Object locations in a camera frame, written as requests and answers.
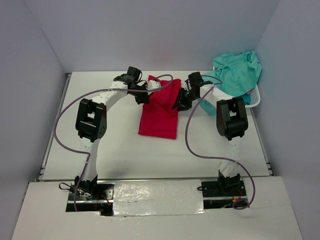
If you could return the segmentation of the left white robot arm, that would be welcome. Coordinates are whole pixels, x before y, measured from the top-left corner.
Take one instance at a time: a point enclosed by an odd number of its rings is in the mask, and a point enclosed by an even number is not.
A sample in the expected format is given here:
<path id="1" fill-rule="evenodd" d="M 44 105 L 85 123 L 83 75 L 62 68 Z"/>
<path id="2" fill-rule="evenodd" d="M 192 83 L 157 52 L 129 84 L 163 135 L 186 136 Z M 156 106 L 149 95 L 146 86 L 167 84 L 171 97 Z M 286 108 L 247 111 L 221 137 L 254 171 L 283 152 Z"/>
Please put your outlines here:
<path id="1" fill-rule="evenodd" d="M 130 66 L 126 73 L 115 77 L 102 93 L 79 102 L 75 128 L 80 137 L 80 150 L 88 157 L 74 184 L 86 199 L 93 199 L 99 191 L 97 155 L 100 140 L 107 131 L 108 110 L 128 94 L 134 96 L 138 104 L 148 103 L 152 91 L 161 86 L 158 80 L 141 80 L 141 74 L 139 69 Z"/>

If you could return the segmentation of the red t shirt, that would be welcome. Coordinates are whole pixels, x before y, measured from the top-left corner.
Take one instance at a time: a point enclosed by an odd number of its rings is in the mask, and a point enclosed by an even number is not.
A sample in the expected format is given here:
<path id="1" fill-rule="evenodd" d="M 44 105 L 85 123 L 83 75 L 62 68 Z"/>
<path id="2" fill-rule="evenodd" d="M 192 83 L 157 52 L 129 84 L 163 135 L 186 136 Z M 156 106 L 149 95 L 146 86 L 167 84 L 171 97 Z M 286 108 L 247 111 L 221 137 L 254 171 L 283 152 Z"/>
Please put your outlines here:
<path id="1" fill-rule="evenodd" d="M 181 88 L 181 80 L 173 82 L 153 92 L 149 103 L 142 106 L 138 134 L 147 137 L 157 137 L 175 140 L 178 128 L 178 109 L 173 108 Z"/>

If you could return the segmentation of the mint green t shirt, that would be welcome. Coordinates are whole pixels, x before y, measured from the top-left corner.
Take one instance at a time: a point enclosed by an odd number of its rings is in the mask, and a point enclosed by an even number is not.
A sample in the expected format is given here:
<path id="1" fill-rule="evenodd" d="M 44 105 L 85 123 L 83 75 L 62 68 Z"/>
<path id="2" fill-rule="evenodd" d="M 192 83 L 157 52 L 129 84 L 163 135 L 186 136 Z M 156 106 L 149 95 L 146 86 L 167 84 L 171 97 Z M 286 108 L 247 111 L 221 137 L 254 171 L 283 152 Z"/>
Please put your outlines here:
<path id="1" fill-rule="evenodd" d="M 212 70 L 202 75 L 204 81 L 233 97 L 242 97 L 248 108 L 256 107 L 260 101 L 258 80 L 262 66 L 257 53 L 243 51 L 241 54 L 221 54 L 212 61 Z"/>

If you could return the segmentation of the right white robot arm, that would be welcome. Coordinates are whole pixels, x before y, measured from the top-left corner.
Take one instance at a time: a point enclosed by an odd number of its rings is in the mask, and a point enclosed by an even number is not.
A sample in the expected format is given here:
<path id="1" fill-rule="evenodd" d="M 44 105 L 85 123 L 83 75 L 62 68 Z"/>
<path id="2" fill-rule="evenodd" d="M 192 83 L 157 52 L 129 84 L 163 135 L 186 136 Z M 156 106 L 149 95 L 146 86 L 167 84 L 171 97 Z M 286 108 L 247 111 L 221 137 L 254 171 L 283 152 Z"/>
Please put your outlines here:
<path id="1" fill-rule="evenodd" d="M 224 139 L 225 153 L 218 166 L 216 189 L 228 196 L 240 188 L 240 143 L 249 127 L 245 103 L 242 97 L 233 97 L 216 88 L 216 84 L 203 80 L 200 72 L 188 75 L 185 86 L 179 90 L 173 109 L 191 109 L 193 101 L 209 102 L 216 109 L 216 129 Z"/>

